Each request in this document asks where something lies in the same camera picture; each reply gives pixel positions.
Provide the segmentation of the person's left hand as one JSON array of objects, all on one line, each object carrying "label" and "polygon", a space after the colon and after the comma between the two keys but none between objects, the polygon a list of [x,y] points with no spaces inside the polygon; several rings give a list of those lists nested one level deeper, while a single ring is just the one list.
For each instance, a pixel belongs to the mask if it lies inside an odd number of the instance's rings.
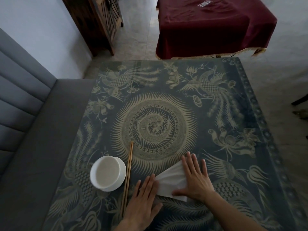
[{"label": "person's left hand", "polygon": [[138,180],[123,219],[153,220],[151,210],[159,203],[154,203],[158,187],[155,174],[147,176],[143,183]]}]

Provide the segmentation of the person's right hand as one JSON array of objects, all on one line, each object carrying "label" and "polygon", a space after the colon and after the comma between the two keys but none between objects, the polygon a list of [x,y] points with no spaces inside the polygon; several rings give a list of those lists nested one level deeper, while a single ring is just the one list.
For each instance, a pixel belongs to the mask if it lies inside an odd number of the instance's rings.
[{"label": "person's right hand", "polygon": [[197,174],[196,175],[190,174],[190,171],[187,165],[187,156],[182,157],[181,160],[182,160],[183,169],[185,171],[186,179],[187,179],[186,188],[188,188],[190,192],[189,198],[198,200],[204,203],[202,201],[202,199],[204,198],[204,193],[206,191],[215,191],[210,178],[205,178],[203,176],[202,168],[200,168],[198,160],[197,160]]}]

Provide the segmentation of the white paper napkin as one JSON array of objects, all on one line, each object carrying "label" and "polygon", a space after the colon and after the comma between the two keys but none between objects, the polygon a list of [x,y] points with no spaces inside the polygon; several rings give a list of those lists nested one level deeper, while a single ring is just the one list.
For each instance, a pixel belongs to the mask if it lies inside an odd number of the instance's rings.
[{"label": "white paper napkin", "polygon": [[182,161],[175,163],[167,170],[156,176],[156,181],[159,182],[157,195],[168,197],[182,202],[187,202],[186,196],[173,196],[172,192],[178,189],[184,189],[187,186],[186,174],[183,169]]}]

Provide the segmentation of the person's right forearm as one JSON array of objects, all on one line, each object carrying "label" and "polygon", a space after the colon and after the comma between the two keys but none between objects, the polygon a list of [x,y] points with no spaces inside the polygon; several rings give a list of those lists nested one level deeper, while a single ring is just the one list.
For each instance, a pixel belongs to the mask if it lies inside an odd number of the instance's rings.
[{"label": "person's right forearm", "polygon": [[206,191],[202,199],[224,231],[267,231],[238,211],[215,191]]}]

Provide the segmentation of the person's left forearm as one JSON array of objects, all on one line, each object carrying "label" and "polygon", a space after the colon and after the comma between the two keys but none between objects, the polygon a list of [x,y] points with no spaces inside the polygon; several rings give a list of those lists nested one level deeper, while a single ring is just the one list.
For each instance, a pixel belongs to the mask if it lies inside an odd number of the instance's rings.
[{"label": "person's left forearm", "polygon": [[113,231],[144,231],[152,220],[123,219]]}]

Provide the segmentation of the blue gold patterned tablecloth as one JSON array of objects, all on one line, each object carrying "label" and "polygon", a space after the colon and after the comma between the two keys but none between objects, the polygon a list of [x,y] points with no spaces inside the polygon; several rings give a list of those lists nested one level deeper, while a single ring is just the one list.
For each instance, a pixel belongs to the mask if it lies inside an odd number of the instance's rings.
[{"label": "blue gold patterned tablecloth", "polygon": [[190,151],[240,212],[269,231],[308,231],[238,58],[103,63],[42,230],[113,230],[124,185],[98,190],[90,169],[102,156],[127,163],[131,142],[129,196]]}]

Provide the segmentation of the white ceramic bowl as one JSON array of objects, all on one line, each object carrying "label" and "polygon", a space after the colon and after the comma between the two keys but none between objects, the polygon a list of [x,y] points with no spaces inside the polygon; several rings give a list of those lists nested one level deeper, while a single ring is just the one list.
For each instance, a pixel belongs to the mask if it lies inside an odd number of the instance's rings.
[{"label": "white ceramic bowl", "polygon": [[95,188],[111,192],[122,185],[126,172],[122,159],[107,155],[99,158],[91,167],[90,181]]}]

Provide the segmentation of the dark furniture leg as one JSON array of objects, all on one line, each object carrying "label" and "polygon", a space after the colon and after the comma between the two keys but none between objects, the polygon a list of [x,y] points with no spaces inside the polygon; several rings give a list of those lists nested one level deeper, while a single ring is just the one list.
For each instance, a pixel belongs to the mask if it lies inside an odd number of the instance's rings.
[{"label": "dark furniture leg", "polygon": [[297,106],[299,104],[302,104],[304,102],[308,101],[308,94],[306,94],[305,96],[301,97],[300,99],[294,101],[291,103],[292,106]]}]

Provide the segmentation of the dark red fringed tablecloth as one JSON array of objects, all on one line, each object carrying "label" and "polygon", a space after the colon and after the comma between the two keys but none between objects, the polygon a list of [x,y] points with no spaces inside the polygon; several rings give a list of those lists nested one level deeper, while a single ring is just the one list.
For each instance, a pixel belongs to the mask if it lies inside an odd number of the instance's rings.
[{"label": "dark red fringed tablecloth", "polygon": [[160,59],[266,50],[277,18],[261,0],[158,0]]}]

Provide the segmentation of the grey upholstered sofa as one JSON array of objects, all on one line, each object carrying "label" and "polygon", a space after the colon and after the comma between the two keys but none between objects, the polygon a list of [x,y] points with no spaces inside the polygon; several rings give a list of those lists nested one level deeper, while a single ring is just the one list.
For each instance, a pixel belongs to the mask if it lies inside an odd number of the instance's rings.
[{"label": "grey upholstered sofa", "polygon": [[41,231],[92,79],[57,79],[0,28],[0,231]]}]

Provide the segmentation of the dark wooden cabinet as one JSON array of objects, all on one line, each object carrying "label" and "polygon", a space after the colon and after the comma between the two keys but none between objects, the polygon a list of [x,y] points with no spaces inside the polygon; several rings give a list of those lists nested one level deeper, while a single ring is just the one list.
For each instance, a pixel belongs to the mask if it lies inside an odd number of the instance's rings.
[{"label": "dark wooden cabinet", "polygon": [[112,56],[114,37],[123,19],[119,0],[62,0],[90,52],[95,57],[108,50]]}]

